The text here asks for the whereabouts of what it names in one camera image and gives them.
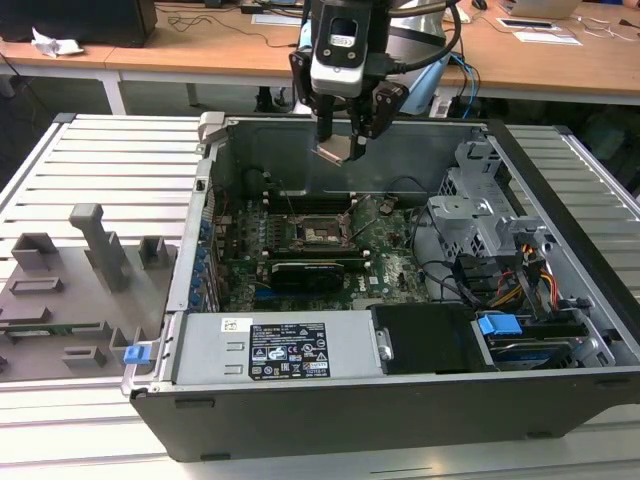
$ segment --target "blue plastic tab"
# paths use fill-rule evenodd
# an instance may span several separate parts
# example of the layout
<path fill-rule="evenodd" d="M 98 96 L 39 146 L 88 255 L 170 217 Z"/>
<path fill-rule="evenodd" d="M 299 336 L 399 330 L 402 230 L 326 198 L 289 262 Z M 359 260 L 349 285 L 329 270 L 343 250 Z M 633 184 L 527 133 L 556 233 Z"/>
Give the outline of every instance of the blue plastic tab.
<path fill-rule="evenodd" d="M 151 363 L 150 345 L 130 345 L 124 351 L 125 365 L 148 365 Z"/>
<path fill-rule="evenodd" d="M 515 315 L 490 313 L 478 320 L 483 335 L 520 335 L 522 327 Z"/>

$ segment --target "power supply label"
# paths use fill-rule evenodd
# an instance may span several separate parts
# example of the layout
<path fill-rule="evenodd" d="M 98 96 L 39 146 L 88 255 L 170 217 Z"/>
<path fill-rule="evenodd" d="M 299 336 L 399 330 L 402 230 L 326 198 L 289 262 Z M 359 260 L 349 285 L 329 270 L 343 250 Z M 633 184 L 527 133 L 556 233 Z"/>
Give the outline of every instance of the power supply label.
<path fill-rule="evenodd" d="M 253 380 L 330 377 L 324 323 L 251 325 Z"/>

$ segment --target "wooden desk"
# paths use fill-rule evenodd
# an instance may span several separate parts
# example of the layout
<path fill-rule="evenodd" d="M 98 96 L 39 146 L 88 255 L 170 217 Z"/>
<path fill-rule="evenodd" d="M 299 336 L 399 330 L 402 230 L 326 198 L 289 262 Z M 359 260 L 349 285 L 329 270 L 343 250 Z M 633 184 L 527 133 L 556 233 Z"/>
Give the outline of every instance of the wooden desk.
<path fill-rule="evenodd" d="M 470 17 L 478 13 L 470 0 L 460 4 Z M 618 25 L 621 18 L 640 24 L 640 10 L 583 3 L 576 15 L 609 21 L 612 31 L 636 41 L 594 37 L 574 19 L 555 21 L 563 27 L 558 34 L 575 34 L 582 43 L 582 46 L 570 46 L 524 43 L 514 35 L 498 32 L 487 22 L 508 31 L 510 29 L 495 20 L 507 15 L 497 0 L 488 0 L 488 4 L 489 9 L 481 14 L 484 20 L 476 17 L 471 24 L 462 26 L 467 62 L 476 67 L 482 77 L 481 97 L 640 104 L 638 30 Z M 460 51 L 459 45 L 454 50 Z M 460 69 L 448 67 L 438 88 L 440 102 L 450 101 L 461 84 Z"/>
<path fill-rule="evenodd" d="M 462 8 L 473 17 L 478 13 L 462 0 Z M 583 46 L 545 45 L 520 42 L 495 18 L 506 14 L 498 0 L 488 0 L 489 10 L 462 27 L 467 61 L 482 76 L 480 96 L 531 100 L 640 105 L 640 41 L 597 38 L 585 33 L 576 20 L 559 25 L 575 33 Z M 184 4 L 160 4 L 164 10 L 180 10 Z M 257 26 L 251 16 L 239 11 L 158 12 L 156 31 L 141 49 L 85 47 L 87 53 L 52 59 L 29 44 L 3 44 L 2 52 L 25 75 L 93 78 L 102 81 L 114 114 L 125 114 L 121 81 L 186 83 L 190 98 L 195 84 L 290 86 L 289 48 L 269 48 L 260 36 L 247 36 L 224 27 L 213 18 L 247 33 L 261 33 L 272 45 L 295 43 L 298 29 L 289 26 Z M 618 25 L 621 18 L 640 24 L 640 11 L 624 7 L 582 4 L 578 14 L 610 21 L 615 32 L 638 38 L 637 30 Z M 211 15 L 185 32 L 169 25 L 168 17 Z M 182 29 L 186 25 L 176 25 Z M 11 70 L 0 63 L 0 74 Z M 463 77 L 448 67 L 440 82 L 434 110 L 450 102 Z"/>
<path fill-rule="evenodd" d="M 271 48 L 270 45 L 297 44 L 300 30 L 291 26 L 253 25 L 251 15 L 239 10 L 203 14 L 203 21 L 187 25 L 169 25 L 169 17 L 197 17 L 198 13 L 167 14 L 158 11 L 156 30 L 145 48 L 115 48 L 106 60 L 108 69 L 153 70 L 165 72 L 205 73 L 229 76 L 284 77 L 290 83 L 288 54 L 293 48 Z M 249 36 L 216 22 L 223 22 Z"/>

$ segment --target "barcode sticker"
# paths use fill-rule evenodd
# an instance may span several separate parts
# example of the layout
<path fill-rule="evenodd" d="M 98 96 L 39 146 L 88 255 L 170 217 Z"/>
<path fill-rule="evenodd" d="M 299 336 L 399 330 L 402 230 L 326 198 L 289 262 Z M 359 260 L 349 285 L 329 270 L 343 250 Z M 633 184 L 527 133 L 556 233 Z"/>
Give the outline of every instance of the barcode sticker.
<path fill-rule="evenodd" d="M 226 317 L 222 319 L 220 331 L 223 333 L 248 332 L 253 325 L 253 318 Z"/>

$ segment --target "black case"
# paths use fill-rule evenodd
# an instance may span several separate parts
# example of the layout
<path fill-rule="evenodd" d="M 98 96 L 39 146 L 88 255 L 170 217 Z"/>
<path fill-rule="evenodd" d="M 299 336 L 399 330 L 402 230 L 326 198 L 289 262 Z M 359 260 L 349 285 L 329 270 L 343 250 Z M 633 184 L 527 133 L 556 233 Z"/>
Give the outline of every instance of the black case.
<path fill-rule="evenodd" d="M 142 47 L 157 21 L 153 0 L 0 0 L 0 36 L 6 42 L 48 37 L 117 47 Z"/>

